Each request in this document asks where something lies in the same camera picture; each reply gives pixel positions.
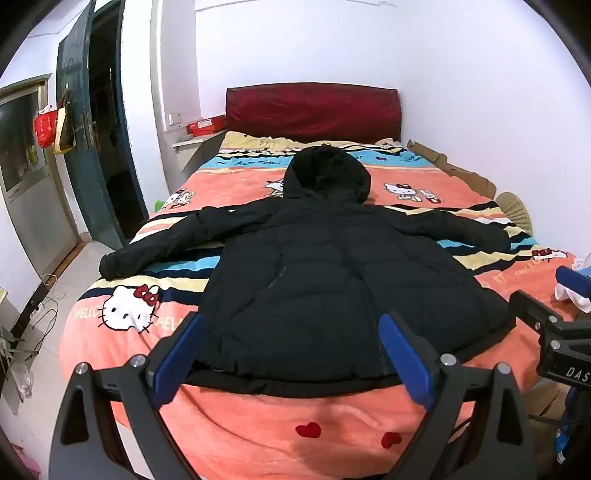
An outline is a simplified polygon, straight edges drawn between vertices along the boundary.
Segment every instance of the hello kitty blanket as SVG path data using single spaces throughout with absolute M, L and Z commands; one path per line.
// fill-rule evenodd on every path
M 482 285 L 506 299 L 522 289 L 571 317 L 569 307 L 554 300 L 553 291 L 556 268 L 570 266 L 572 255 L 537 245 L 496 203 L 392 141 L 321 143 L 343 148 L 364 163 L 372 176 L 369 202 L 408 215 L 441 208 L 479 222 L 502 224 L 512 239 L 510 253 L 487 254 L 452 241 L 440 245 L 473 270 Z M 285 168 L 305 146 L 228 132 L 219 154 L 166 201 L 135 240 L 168 228 L 203 206 L 281 196 Z M 66 378 L 81 361 L 90 362 L 94 369 L 110 368 L 137 353 L 148 353 L 188 312 L 199 308 L 222 251 L 222 244 L 210 243 L 174 261 L 153 264 L 140 275 L 95 282 L 67 319 L 59 355 Z M 500 344 L 470 364 L 491 368 L 508 362 L 519 386 L 528 390 L 538 380 L 538 355 L 537 335 L 518 320 Z M 117 420 L 128 424 L 122 405 L 114 409 Z M 465 405 L 459 420 L 470 413 L 470 405 Z M 408 445 L 424 411 L 402 386 L 302 400 L 184 385 L 161 415 L 197 473 L 209 480 L 311 480 L 388 471 Z

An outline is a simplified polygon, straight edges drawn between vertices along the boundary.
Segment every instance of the blue gripper pad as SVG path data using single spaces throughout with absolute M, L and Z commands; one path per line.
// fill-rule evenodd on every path
M 435 404 L 433 376 L 389 313 L 379 318 L 379 338 L 413 402 L 427 410 Z
M 197 313 L 177 339 L 170 353 L 154 372 L 152 406 L 158 410 L 172 402 L 178 388 L 184 382 L 205 338 L 205 318 Z
M 567 267 L 558 267 L 556 269 L 556 281 L 582 297 L 591 298 L 591 275 L 590 268 L 580 271 L 574 271 Z

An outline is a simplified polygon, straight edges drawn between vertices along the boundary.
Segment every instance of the teal door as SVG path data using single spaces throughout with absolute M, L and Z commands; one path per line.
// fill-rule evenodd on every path
M 88 57 L 95 0 L 90 1 L 57 51 L 57 99 L 69 89 L 76 146 L 64 154 L 68 175 L 94 240 L 117 250 L 125 238 L 115 216 L 100 166 L 90 107 Z

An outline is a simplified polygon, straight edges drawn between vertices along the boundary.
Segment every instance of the screw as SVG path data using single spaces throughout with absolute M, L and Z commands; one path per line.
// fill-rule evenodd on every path
M 88 372 L 88 364 L 86 362 L 80 362 L 78 365 L 76 365 L 74 372 L 76 372 L 78 375 L 85 374 Z
M 441 363 L 446 367 L 452 367 L 457 363 L 457 358 L 450 353 L 444 353 L 439 360 L 441 360 Z
M 496 368 L 503 375 L 509 375 L 511 373 L 511 367 L 509 366 L 509 364 L 506 364 L 505 362 L 501 362 L 496 366 Z
M 146 363 L 146 357 L 144 355 L 134 355 L 129 360 L 132 367 L 141 367 Z

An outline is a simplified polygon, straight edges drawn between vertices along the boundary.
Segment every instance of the bed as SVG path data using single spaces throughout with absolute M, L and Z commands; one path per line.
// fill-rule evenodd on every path
M 553 290 L 556 268 L 570 266 L 573 256 L 538 245 L 495 202 L 403 148 L 398 143 L 401 114 L 395 90 L 331 84 L 231 89 L 226 114 L 231 131 L 219 154 L 170 196 L 134 241 L 203 206 L 281 196 L 283 172 L 292 156 L 310 144 L 330 143 L 370 172 L 369 202 L 408 215 L 438 208 L 501 224 L 511 237 L 509 253 L 484 253 L 452 241 L 440 245 L 504 298 L 522 289 L 571 317 L 572 311 L 554 300 Z M 68 316 L 59 354 L 64 375 L 68 378 L 81 361 L 94 369 L 110 368 L 147 353 L 199 308 L 222 252 L 222 244 L 209 243 L 183 258 L 153 264 L 140 275 L 95 282 Z M 138 321 L 126 323 L 117 316 L 121 311 L 133 312 Z M 528 391 L 539 380 L 538 356 L 537 335 L 518 320 L 501 343 L 469 364 L 490 368 L 508 362 L 520 389 Z M 121 404 L 114 405 L 114 412 L 128 426 Z M 161 415 L 195 470 L 209 480 L 279 480 L 384 473 L 408 445 L 424 411 L 402 386 L 293 399 L 184 385 Z M 470 405 L 465 405 L 459 421 L 469 415 Z

